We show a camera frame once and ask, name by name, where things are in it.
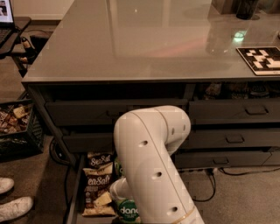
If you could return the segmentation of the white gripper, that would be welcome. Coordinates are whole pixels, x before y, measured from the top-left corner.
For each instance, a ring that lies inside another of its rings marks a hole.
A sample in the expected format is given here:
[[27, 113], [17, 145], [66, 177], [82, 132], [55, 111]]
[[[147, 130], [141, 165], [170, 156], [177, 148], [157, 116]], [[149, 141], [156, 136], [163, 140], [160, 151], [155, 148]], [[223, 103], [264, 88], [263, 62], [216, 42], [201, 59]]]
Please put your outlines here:
[[109, 204], [113, 200], [130, 200], [131, 190], [126, 178], [119, 178], [109, 188], [109, 192], [104, 192], [95, 201], [95, 207], [102, 207]]

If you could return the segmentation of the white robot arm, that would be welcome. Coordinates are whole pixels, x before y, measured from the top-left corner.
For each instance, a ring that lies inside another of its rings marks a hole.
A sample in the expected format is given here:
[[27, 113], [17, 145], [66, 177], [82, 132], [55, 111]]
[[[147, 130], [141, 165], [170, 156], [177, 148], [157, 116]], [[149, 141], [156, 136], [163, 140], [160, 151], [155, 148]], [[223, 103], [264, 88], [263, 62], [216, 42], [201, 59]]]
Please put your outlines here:
[[190, 130], [188, 115], [175, 106], [132, 110], [116, 121], [115, 150], [125, 180], [113, 189], [133, 198], [143, 224], [205, 224], [171, 160]]

